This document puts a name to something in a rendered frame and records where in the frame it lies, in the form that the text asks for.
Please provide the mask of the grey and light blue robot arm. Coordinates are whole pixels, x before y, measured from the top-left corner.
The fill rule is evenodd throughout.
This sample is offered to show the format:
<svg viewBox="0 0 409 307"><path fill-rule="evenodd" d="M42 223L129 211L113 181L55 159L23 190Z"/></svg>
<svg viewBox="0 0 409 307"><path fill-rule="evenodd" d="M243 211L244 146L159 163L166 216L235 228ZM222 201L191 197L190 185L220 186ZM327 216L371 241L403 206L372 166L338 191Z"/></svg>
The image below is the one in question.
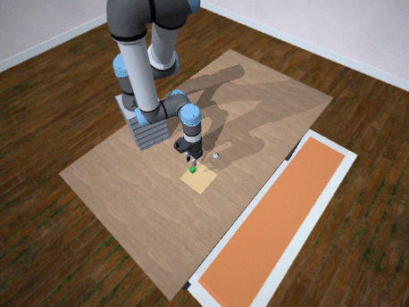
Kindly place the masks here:
<svg viewBox="0 0 409 307"><path fill-rule="evenodd" d="M107 0L108 27L121 50L113 60L121 100L141 127L178 116L185 135L195 137L201 132L199 107L179 89L158 101L154 85L154 80L178 72L174 47L179 29L199 9L200 0ZM146 25L152 22L152 44L147 50Z"/></svg>

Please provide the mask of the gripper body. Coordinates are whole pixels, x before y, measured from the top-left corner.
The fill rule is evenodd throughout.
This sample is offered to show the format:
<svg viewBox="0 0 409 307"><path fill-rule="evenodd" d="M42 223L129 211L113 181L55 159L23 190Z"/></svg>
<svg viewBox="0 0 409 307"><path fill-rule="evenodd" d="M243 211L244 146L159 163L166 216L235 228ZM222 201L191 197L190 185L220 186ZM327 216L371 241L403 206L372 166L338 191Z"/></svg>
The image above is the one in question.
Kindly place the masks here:
<svg viewBox="0 0 409 307"><path fill-rule="evenodd" d="M184 137L180 137L174 143L174 148L180 153L189 153L196 160L203 155L202 150L202 130L200 134L195 137L189 137L184 134Z"/></svg>

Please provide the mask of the tan flat mat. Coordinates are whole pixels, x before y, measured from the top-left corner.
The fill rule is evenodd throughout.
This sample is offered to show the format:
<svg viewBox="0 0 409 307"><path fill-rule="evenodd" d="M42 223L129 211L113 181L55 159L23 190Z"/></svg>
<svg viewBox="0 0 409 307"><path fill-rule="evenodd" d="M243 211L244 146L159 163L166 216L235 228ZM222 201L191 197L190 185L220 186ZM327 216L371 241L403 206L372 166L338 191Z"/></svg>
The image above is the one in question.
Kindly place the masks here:
<svg viewBox="0 0 409 307"><path fill-rule="evenodd" d="M193 174L188 170L180 180L201 195L218 175L199 161L196 161L195 169Z"/></svg>

